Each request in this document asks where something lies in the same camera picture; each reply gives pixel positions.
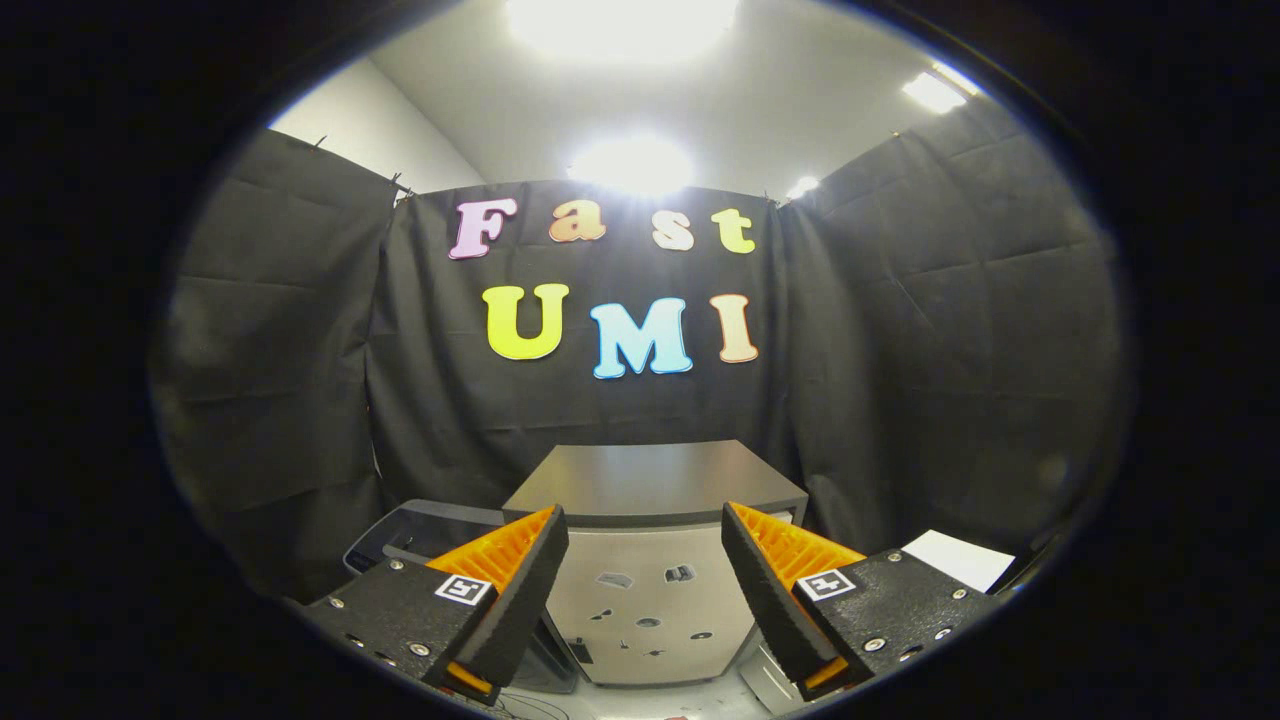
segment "cable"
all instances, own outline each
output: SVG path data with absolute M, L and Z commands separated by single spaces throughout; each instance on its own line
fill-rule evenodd
M 509 720 L 525 720 L 524 717 L 517 717 L 516 715 L 512 715 L 512 712 L 507 710 L 507 706 L 502 702 L 502 698 L 498 698 L 497 707 L 490 707 L 489 712 L 493 712 L 499 717 L 507 717 Z
M 530 705 L 529 703 L 529 701 L 540 702 L 540 703 L 545 705 L 547 707 L 550 707 L 552 710 L 554 710 L 559 715 L 562 715 L 563 720 L 571 720 L 570 716 L 568 716 L 568 712 L 566 712 L 563 708 L 561 708 L 557 705 L 547 702 L 545 700 L 541 700 L 541 698 L 538 698 L 538 697 L 522 696 L 522 694 L 511 694 L 511 693 L 503 693 L 502 696 L 503 697 L 509 697 L 511 700 L 515 700 L 516 702 L 522 702 L 522 703 L 527 705 L 529 707 L 532 707 L 534 710 L 536 710 L 539 712 L 544 712 L 548 716 L 550 716 L 553 720 L 561 720 L 559 716 L 552 715 L 547 710 L 543 710 L 541 707 L 538 707 L 536 705 Z

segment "yellow letter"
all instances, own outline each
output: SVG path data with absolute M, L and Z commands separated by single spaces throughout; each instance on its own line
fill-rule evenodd
M 759 348 L 751 345 L 751 338 L 746 334 L 746 304 L 750 301 L 741 295 L 717 295 L 710 302 L 721 315 L 721 332 L 724 334 L 721 360 L 749 363 L 759 357 Z
M 658 210 L 653 214 L 653 241 L 667 250 L 689 250 L 694 246 L 694 234 L 689 232 L 689 218 L 684 213 Z
M 744 218 L 736 209 L 721 210 L 712 215 L 712 222 L 721 227 L 721 243 L 730 252 L 750 252 L 755 250 L 755 243 L 742 237 L 742 228 L 751 227 L 751 219 Z
M 534 295 L 543 299 L 543 332 L 531 340 L 516 332 L 516 302 L 525 296 L 524 288 L 490 287 L 480 296 L 489 305 L 489 347 L 498 355 L 511 360 L 535 360 L 550 355 L 559 346 L 564 332 L 561 301 L 568 295 L 568 286 L 540 284 L 534 288 Z
M 552 223 L 552 240 L 573 242 L 575 240 L 595 240 L 604 234 L 600 224 L 600 206 L 590 200 L 570 200 L 552 211 L 559 218 Z

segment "blue letter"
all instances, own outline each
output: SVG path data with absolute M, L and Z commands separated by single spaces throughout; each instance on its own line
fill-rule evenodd
M 618 351 L 626 356 L 635 373 L 644 372 L 649 350 L 654 348 L 649 369 L 654 373 L 684 373 L 694 366 L 685 355 L 685 337 L 680 332 L 680 313 L 685 301 L 662 297 L 653 301 L 644 327 L 636 328 L 626 307 L 617 302 L 591 307 L 591 319 L 600 325 L 600 364 L 591 372 L 602 380 L 621 378 L 627 369 L 618 361 Z

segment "black metal plate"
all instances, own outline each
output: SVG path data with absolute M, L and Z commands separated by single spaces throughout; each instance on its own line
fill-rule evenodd
M 328 597 L 303 607 L 302 615 L 334 641 L 415 679 L 439 685 L 449 661 L 498 593 L 485 583 L 465 593 L 463 600 L 475 601 L 467 605 L 436 594 L 454 575 L 408 562 L 392 570 L 390 562 L 379 562 Z M 472 583 L 480 580 L 463 585 L 454 580 L 451 587 L 466 591 L 474 587 Z M 334 606 L 335 598 L 342 607 Z M 410 650 L 412 643 L 425 646 L 429 653 L 416 655 Z
M 891 561 L 890 556 L 900 560 Z M 818 600 L 801 587 L 805 584 Z M 955 597 L 956 591 L 964 591 L 963 597 Z M 900 550 L 873 555 L 817 578 L 801 578 L 792 594 L 851 665 L 860 660 L 877 675 L 946 642 L 998 605 Z M 943 630 L 947 632 L 938 637 Z M 884 641 L 883 647 L 868 651 L 867 643 L 876 638 Z

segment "black foam pad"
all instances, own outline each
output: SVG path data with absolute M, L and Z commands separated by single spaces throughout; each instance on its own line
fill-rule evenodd
M 721 543 L 773 657 L 787 679 L 803 687 L 805 678 L 838 657 L 835 646 L 782 587 L 750 530 L 727 502 L 721 519 Z
M 507 589 L 462 644 L 460 665 L 494 685 L 511 684 L 567 550 L 568 524 L 557 505 Z

